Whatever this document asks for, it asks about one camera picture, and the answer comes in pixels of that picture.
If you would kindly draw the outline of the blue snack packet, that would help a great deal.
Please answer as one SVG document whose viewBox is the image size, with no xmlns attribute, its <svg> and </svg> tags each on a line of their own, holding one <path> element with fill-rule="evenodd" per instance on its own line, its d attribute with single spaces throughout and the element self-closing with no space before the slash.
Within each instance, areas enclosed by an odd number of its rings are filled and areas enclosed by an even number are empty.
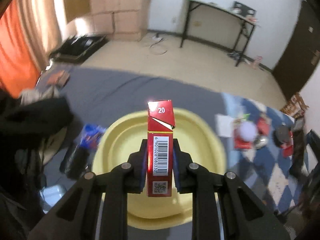
<svg viewBox="0 0 320 240">
<path fill-rule="evenodd" d="M 80 146 L 87 150 L 96 150 L 105 132 L 106 128 L 100 125 L 85 124 L 81 131 Z"/>
</svg>

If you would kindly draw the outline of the blue white patterned blanket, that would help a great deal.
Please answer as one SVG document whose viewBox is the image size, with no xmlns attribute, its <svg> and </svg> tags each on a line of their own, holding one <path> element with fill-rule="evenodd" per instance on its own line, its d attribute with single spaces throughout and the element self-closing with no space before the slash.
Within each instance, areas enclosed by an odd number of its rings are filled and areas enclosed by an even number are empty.
<svg viewBox="0 0 320 240">
<path fill-rule="evenodd" d="M 224 115 L 256 122 L 264 113 L 271 120 L 268 143 L 259 150 L 237 150 L 232 137 L 220 137 L 227 153 L 227 169 L 235 172 L 271 210 L 283 212 L 298 204 L 302 187 L 289 174 L 292 157 L 284 157 L 283 149 L 274 144 L 272 137 L 280 125 L 292 126 L 293 118 L 251 99 L 227 93 L 221 96 L 226 109 Z"/>
</svg>

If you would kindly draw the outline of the black jacket pile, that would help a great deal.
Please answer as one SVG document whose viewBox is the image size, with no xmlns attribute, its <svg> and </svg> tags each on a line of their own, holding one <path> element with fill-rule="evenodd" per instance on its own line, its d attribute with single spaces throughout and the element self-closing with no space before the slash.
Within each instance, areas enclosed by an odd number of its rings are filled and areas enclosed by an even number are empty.
<svg viewBox="0 0 320 240">
<path fill-rule="evenodd" d="M 1 239 L 27 239 L 44 213 L 39 149 L 73 120 L 64 97 L 22 106 L 1 91 Z"/>
</svg>

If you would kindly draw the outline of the grey bed sheet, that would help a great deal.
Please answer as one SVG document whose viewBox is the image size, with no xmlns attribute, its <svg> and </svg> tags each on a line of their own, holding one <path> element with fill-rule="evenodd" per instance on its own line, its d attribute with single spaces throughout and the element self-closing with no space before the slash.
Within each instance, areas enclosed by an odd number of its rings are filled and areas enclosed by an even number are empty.
<svg viewBox="0 0 320 240">
<path fill-rule="evenodd" d="M 216 129 L 216 114 L 227 112 L 218 92 L 161 77 L 115 70 L 60 65 L 43 74 L 36 88 L 45 91 L 49 77 L 63 69 L 71 77 L 60 94 L 67 98 L 74 119 L 59 152 L 44 167 L 48 186 L 59 184 L 69 189 L 74 184 L 60 172 L 60 164 L 70 144 L 79 141 L 85 124 L 108 128 L 124 115 L 145 111 L 147 102 L 152 100 L 172 100 L 174 107 L 197 114 L 212 129 Z"/>
</svg>

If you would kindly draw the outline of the large red cigarette carton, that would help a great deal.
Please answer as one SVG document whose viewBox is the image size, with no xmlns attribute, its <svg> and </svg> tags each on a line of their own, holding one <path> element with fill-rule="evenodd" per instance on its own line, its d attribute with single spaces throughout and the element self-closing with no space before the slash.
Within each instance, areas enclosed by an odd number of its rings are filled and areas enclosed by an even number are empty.
<svg viewBox="0 0 320 240">
<path fill-rule="evenodd" d="M 234 148 L 237 150 L 249 150 L 253 148 L 253 142 L 258 135 L 258 129 L 254 122 L 245 119 L 236 119 L 233 129 Z"/>
</svg>

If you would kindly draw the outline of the black folding table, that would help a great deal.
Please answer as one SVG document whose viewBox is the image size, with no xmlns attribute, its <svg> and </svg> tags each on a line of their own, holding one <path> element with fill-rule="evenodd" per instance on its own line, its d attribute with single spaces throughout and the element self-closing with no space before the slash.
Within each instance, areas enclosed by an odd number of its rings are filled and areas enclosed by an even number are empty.
<svg viewBox="0 0 320 240">
<path fill-rule="evenodd" d="M 189 39 L 230 53 L 238 66 L 258 24 L 255 18 L 241 16 L 213 2 L 183 0 L 185 20 L 180 47 Z"/>
</svg>

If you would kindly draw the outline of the slim red cigarette box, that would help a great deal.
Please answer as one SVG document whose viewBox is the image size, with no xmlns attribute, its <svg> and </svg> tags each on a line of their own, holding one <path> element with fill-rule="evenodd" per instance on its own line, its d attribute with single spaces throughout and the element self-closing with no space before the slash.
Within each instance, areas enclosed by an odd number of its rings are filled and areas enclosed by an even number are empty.
<svg viewBox="0 0 320 240">
<path fill-rule="evenodd" d="M 171 196 L 174 128 L 172 101 L 149 101 L 147 138 L 149 197 Z"/>
</svg>

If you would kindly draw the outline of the pink bag on floor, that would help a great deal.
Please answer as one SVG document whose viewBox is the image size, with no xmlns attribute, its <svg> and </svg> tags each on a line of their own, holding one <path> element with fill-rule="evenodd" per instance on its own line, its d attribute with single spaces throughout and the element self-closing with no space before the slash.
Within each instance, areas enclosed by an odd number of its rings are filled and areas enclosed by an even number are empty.
<svg viewBox="0 0 320 240">
<path fill-rule="evenodd" d="M 263 57 L 262 56 L 257 56 L 254 61 L 252 62 L 252 67 L 254 69 L 257 69 L 260 66 L 260 63 L 262 61 Z"/>
</svg>

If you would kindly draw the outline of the small brown notebook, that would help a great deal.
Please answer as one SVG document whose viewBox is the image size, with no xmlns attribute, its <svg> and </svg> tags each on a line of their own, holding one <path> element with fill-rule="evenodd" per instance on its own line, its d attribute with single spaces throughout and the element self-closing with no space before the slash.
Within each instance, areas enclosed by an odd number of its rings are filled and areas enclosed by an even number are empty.
<svg viewBox="0 0 320 240">
<path fill-rule="evenodd" d="M 47 81 L 47 85 L 64 87 L 70 78 L 69 72 L 61 70 L 51 75 Z"/>
</svg>

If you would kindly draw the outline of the black round sponge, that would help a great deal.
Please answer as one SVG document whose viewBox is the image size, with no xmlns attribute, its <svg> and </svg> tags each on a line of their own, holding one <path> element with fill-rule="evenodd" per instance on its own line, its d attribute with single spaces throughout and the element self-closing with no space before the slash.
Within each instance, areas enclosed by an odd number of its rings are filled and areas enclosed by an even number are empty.
<svg viewBox="0 0 320 240">
<path fill-rule="evenodd" d="M 281 147 L 283 145 L 291 145 L 291 142 L 292 142 L 291 130 L 286 125 L 280 125 L 279 127 L 277 127 L 274 130 L 272 137 L 273 137 L 274 144 L 277 147 Z"/>
</svg>

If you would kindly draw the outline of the yellow plastic basin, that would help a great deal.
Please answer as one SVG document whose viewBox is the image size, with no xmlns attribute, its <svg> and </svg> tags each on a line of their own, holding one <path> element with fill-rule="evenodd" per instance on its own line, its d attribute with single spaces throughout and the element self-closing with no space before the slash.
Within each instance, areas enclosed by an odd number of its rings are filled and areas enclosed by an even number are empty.
<svg viewBox="0 0 320 240">
<path fill-rule="evenodd" d="M 193 162 L 210 172 L 224 174 L 226 154 L 222 142 L 209 125 L 198 115 L 181 108 L 174 109 L 176 127 L 174 137 L 183 152 L 190 154 Z M 93 159 L 95 174 L 110 172 L 126 162 L 137 152 L 147 136 L 147 111 L 125 115 L 115 121 L 105 132 Z M 172 189 L 171 197 L 148 197 L 146 192 L 127 197 L 127 222 L 143 230 L 171 228 L 191 222 L 192 195 L 179 194 Z"/>
</svg>

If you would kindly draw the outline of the brown printed cardboard box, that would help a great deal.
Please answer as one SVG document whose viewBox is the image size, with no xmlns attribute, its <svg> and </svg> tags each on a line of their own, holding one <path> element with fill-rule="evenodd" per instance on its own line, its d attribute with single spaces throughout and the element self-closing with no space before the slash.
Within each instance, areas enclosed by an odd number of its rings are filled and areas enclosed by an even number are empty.
<svg viewBox="0 0 320 240">
<path fill-rule="evenodd" d="M 282 113 L 292 118 L 301 118 L 309 109 L 299 93 L 294 94 L 286 105 L 280 110 Z"/>
</svg>

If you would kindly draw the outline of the dark brown door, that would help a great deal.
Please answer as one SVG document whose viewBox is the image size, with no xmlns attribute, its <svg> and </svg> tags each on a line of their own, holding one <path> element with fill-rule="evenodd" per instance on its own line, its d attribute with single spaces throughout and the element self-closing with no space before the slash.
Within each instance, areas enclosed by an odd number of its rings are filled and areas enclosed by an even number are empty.
<svg viewBox="0 0 320 240">
<path fill-rule="evenodd" d="M 299 92 L 319 63 L 319 19 L 308 2 L 301 9 L 291 39 L 272 75 L 285 98 Z"/>
</svg>

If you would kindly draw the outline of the black open suitcase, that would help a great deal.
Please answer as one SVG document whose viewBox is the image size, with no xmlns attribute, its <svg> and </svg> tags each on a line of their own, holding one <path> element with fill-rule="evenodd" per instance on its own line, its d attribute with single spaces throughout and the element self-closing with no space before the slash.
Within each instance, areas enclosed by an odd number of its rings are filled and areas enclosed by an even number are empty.
<svg viewBox="0 0 320 240">
<path fill-rule="evenodd" d="M 106 35 L 86 34 L 72 36 L 49 54 L 54 62 L 83 63 L 96 51 L 109 42 Z"/>
</svg>

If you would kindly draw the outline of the white paper sheet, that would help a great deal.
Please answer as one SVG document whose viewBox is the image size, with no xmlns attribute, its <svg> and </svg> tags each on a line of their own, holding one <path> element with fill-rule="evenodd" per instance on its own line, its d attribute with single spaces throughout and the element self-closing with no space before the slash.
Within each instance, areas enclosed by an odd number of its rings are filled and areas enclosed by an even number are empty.
<svg viewBox="0 0 320 240">
<path fill-rule="evenodd" d="M 219 137 L 231 138 L 234 134 L 235 119 L 228 115 L 216 114 L 216 131 Z"/>
</svg>

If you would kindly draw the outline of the wooden wardrobe cabinet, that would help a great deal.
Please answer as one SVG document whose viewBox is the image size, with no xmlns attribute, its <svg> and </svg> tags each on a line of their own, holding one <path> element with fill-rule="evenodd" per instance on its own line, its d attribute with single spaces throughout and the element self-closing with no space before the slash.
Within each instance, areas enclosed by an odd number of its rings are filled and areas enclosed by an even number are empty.
<svg viewBox="0 0 320 240">
<path fill-rule="evenodd" d="M 64 38 L 105 34 L 111 39 L 139 41 L 147 33 L 151 0 L 63 0 Z"/>
</svg>

